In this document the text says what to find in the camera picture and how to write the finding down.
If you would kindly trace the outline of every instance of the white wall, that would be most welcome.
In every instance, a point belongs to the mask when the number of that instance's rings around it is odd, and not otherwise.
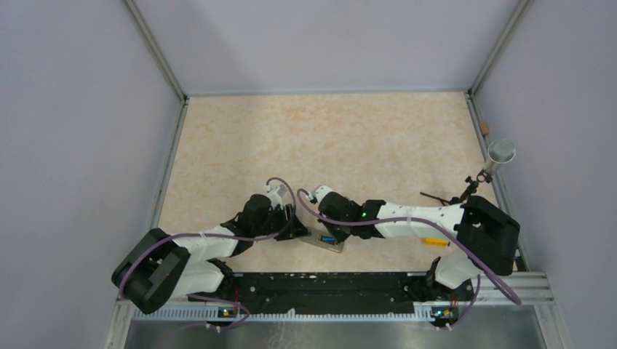
[[[137,0],[190,95],[467,89],[518,0]]]
[[[545,270],[576,348],[614,348],[617,2],[536,1],[480,92],[528,259]]]
[[[179,102],[121,1],[0,4],[0,338],[100,348]]]

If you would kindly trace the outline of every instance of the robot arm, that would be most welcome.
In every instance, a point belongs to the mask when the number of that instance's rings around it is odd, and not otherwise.
[[[163,230],[150,230],[114,271],[111,280],[120,289],[129,269],[136,265],[124,285],[124,295],[144,313],[154,312],[171,297],[194,292],[214,292],[224,278],[220,257],[233,257],[249,249],[259,236],[280,231],[286,240],[308,235],[308,229],[283,205],[287,189],[281,185],[266,195],[255,194],[233,219],[198,233],[184,233],[138,258],[164,239]]]
[[[465,204],[443,207],[402,206],[383,200],[368,200],[359,205],[332,188],[320,185],[311,192],[309,199],[311,203],[319,205],[318,210],[324,216],[344,222],[368,222],[393,217],[430,220],[451,232],[458,242],[471,250],[497,275],[507,276],[512,273],[520,226],[480,196],[470,197]],[[322,224],[338,241],[345,241],[352,235],[364,239],[401,236],[444,238],[436,228],[412,220],[358,227],[323,221]],[[435,260],[427,278],[429,282],[437,281],[455,289],[481,271],[465,252],[456,249],[448,256]]]

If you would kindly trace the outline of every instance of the metal sheet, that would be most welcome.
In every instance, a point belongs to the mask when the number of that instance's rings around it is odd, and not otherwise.
[[[533,307],[483,306],[452,332],[428,324],[254,322],[217,334],[180,321],[133,321],[126,349],[545,348]]]

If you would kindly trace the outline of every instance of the small orange object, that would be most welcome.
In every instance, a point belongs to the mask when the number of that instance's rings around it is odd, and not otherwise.
[[[449,246],[450,242],[448,240],[441,240],[438,238],[423,238],[422,242],[427,244],[427,245],[433,245],[433,246]]]
[[[482,121],[478,123],[478,125],[480,126],[480,134],[485,137],[488,136],[488,134],[490,133],[490,127],[488,126],[488,124]]]

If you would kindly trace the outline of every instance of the beige tabletop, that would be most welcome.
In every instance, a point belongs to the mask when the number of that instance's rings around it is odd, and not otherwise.
[[[212,228],[272,176],[294,189],[329,185],[358,203],[439,206],[419,192],[457,196],[482,163],[460,92],[191,98],[159,225],[168,233]],[[495,202],[489,185],[478,194]],[[298,216],[320,226],[301,207]],[[225,261],[245,272],[422,271],[451,249],[352,236],[340,254],[264,241]]]

